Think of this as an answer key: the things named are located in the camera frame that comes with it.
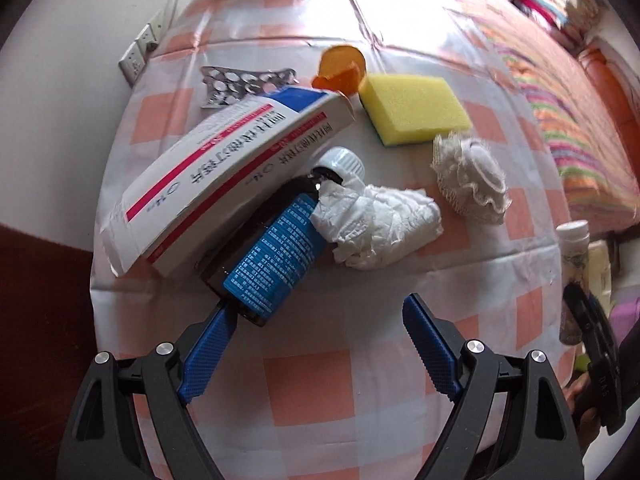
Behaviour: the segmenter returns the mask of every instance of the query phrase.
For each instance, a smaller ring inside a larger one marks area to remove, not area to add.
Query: blue gripper pad
[[[185,404],[204,393],[237,324],[238,314],[230,308],[221,308],[204,329],[184,361],[178,395]]]
[[[402,322],[436,391],[445,394],[451,402],[456,402],[462,393],[456,372],[456,357],[413,295],[408,296],[402,304]]]

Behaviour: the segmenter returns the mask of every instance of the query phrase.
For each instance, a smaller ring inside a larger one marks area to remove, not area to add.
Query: checkered tablecloth
[[[356,123],[332,140],[364,161],[367,182],[423,187],[444,234],[386,269],[358,272],[324,254],[262,329],[240,321],[191,414],[227,480],[405,480],[452,407],[434,391],[401,320],[418,292],[437,316],[495,352],[546,352],[561,381],[573,352],[558,341],[561,297],[554,225],[568,211],[527,101],[454,0],[194,0],[136,84],[111,150],[96,230],[122,191],[193,128],[206,88],[199,69],[292,67],[308,82],[324,48],[351,43],[370,72],[441,76],[474,134],[506,172],[502,226],[456,215],[438,192],[430,144],[384,148],[357,99]],[[175,340],[215,307],[194,277],[162,280],[144,262],[111,274],[96,237],[92,300],[98,348],[119,357]],[[156,474],[170,478],[143,398],[138,416]],[[486,442],[495,437],[498,413]]]

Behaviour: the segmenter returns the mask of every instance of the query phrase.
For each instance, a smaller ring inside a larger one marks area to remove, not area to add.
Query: white bottle cap
[[[360,158],[341,146],[335,146],[325,152],[314,164],[314,168],[318,167],[335,171],[342,180],[349,180],[352,176],[364,180],[364,164]]]
[[[567,222],[556,227],[562,248],[576,250],[589,246],[589,223],[586,220]]]

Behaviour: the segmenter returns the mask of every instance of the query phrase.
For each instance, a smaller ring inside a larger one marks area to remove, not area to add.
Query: yellow sponge
[[[433,140],[471,121],[441,77],[367,74],[360,100],[385,146]]]

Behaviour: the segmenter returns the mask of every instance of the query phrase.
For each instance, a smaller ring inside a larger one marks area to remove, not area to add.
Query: electrical outlet
[[[156,41],[160,43],[162,38],[164,38],[164,24],[162,23],[162,17],[164,12],[162,10],[158,10],[156,15],[149,20],[149,25],[151,25],[151,32],[154,34]]]
[[[135,41],[129,45],[129,48],[118,62],[118,65],[129,85],[133,86],[140,72],[142,72],[142,69],[146,65],[145,57],[142,55],[142,52],[140,52],[140,47]]]
[[[156,47],[158,46],[158,42],[156,41],[156,37],[151,30],[151,24],[147,23],[145,27],[138,33],[136,43],[138,44],[140,52],[142,52],[142,55],[145,57],[145,59],[151,52],[156,49]]]

